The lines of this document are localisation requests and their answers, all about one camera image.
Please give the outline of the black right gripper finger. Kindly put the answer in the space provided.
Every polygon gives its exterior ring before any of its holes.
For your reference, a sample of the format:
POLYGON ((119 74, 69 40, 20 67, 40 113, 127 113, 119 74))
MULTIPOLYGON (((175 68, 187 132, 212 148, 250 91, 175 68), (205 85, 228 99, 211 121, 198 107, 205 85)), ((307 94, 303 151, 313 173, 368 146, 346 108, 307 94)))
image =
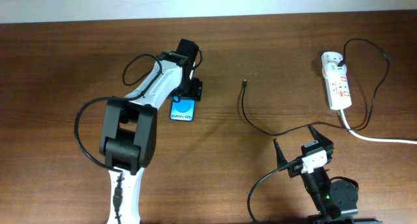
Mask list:
POLYGON ((323 134, 319 133, 312 125, 308 126, 308 129, 313 136, 314 140, 318 141, 318 143, 322 146, 331 145, 331 140, 325 137, 323 134))
POLYGON ((287 165, 287 160, 285 159, 285 156, 283 155, 281 147, 276 138, 273 139, 273 144, 276 151, 276 159, 278 165, 277 168, 282 170, 287 165))

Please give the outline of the blue Galaxy smartphone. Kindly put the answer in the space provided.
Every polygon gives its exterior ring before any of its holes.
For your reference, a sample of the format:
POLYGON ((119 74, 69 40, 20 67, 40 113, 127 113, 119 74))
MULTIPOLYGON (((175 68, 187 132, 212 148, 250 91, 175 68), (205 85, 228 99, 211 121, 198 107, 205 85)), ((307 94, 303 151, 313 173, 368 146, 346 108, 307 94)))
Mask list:
POLYGON ((171 120, 192 122, 194 120, 195 100, 182 99, 171 104, 171 120))

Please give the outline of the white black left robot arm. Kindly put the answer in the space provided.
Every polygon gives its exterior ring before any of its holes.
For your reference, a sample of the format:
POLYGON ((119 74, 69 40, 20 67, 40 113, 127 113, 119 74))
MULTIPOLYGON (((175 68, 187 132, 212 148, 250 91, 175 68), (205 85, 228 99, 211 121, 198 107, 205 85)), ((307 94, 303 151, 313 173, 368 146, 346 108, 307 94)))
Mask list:
POLYGON ((99 151, 111 179, 108 223, 139 223, 141 178, 156 148, 158 110, 170 98, 200 101, 202 82, 193 76, 199 46, 181 39, 175 51, 155 57, 150 74, 122 100, 106 104, 99 151))

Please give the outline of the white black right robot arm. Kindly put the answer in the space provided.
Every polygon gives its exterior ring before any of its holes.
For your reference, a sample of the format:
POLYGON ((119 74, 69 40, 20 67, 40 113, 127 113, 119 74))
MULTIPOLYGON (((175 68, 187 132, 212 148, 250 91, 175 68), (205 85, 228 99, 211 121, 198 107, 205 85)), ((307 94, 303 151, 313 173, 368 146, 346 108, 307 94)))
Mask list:
POLYGON ((276 139, 278 170, 286 170, 289 177, 300 176, 318 214, 307 217, 308 223, 380 223, 376 219, 355 219, 358 213, 358 182, 344 177, 330 178, 325 165, 332 160, 334 143, 310 126, 313 141, 301 146, 302 154, 287 161, 276 139))

